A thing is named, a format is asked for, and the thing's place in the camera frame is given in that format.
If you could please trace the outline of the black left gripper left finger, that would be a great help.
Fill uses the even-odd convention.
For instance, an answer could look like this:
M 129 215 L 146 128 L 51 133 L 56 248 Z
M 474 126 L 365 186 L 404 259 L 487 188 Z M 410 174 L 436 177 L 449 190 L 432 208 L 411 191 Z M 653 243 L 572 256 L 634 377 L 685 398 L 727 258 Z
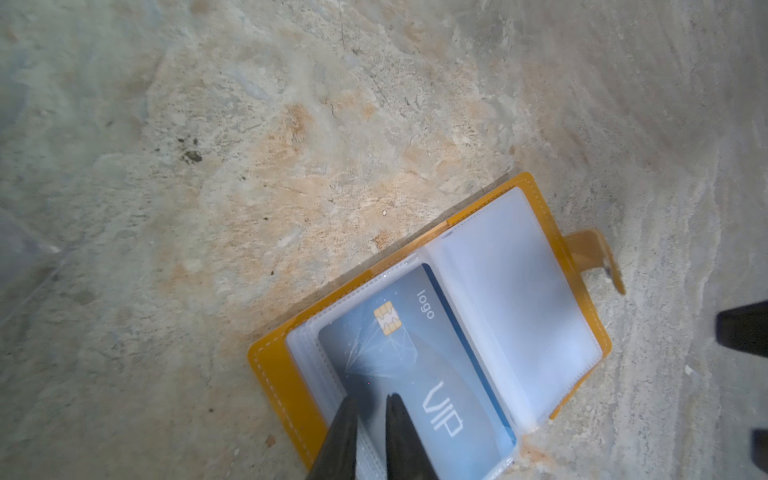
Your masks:
M 341 402 L 307 480 L 356 478 L 358 402 L 347 396 Z

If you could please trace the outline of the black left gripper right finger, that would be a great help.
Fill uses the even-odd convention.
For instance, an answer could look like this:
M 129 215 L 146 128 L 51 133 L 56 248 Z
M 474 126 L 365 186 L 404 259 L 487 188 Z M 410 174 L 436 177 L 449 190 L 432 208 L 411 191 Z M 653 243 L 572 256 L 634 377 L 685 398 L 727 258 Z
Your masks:
M 437 480 L 407 408 L 399 394 L 386 400 L 385 449 L 388 480 Z

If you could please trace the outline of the blue VIP card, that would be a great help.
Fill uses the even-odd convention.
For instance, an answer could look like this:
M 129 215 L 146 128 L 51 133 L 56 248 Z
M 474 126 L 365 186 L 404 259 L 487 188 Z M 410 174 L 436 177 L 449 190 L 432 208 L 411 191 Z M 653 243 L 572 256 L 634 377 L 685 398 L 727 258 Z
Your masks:
M 485 479 L 515 450 L 515 433 L 428 264 L 375 289 L 318 340 L 343 393 L 358 401 L 367 477 L 386 475 L 392 394 L 441 479 Z

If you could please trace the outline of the yellow leather card holder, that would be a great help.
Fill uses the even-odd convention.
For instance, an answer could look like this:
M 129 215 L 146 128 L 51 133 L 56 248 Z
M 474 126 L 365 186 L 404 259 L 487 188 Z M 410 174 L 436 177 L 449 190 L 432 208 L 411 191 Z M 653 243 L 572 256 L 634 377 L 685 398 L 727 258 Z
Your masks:
M 248 359 L 299 455 L 312 467 L 345 397 L 319 330 L 422 263 L 446 295 L 517 444 L 555 417 L 611 350 L 582 280 L 620 271 L 596 230 L 563 235 L 533 177 L 518 175 L 415 238 L 256 341 Z M 368 454 L 358 416 L 355 479 Z

